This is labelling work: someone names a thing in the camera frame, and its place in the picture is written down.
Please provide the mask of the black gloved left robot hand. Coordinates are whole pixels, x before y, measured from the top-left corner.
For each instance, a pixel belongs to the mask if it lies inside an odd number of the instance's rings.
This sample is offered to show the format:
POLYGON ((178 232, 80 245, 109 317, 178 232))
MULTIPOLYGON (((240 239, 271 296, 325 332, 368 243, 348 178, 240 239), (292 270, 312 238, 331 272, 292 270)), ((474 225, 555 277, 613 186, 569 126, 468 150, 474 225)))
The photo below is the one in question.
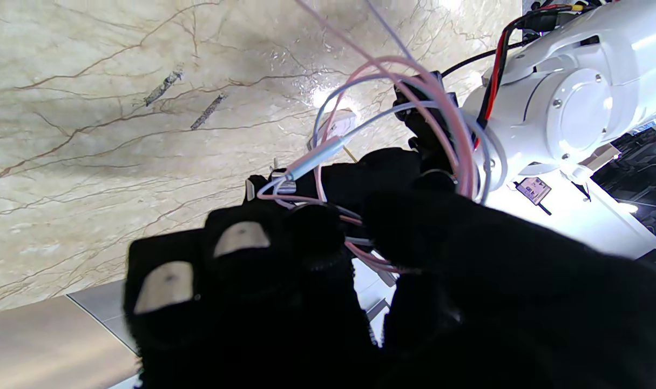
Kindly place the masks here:
POLYGON ((398 147, 370 152, 356 163, 335 163, 291 179, 286 169, 268 177, 246 180, 242 212, 253 217, 303 218, 337 223, 342 216, 357 218, 363 207, 376 210, 416 207, 417 202, 448 202, 456 198, 456 185, 442 156, 398 147))

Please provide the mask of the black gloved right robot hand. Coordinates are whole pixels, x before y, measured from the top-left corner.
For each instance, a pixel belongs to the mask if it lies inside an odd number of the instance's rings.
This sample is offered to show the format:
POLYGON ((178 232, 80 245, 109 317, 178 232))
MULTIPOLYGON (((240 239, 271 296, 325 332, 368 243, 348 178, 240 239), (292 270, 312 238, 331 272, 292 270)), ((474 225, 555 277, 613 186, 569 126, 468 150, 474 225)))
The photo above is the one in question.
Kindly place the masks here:
POLYGON ((451 193, 367 198, 401 271, 379 347, 334 207, 214 210, 134 241, 142 388, 656 388, 656 271, 451 193))

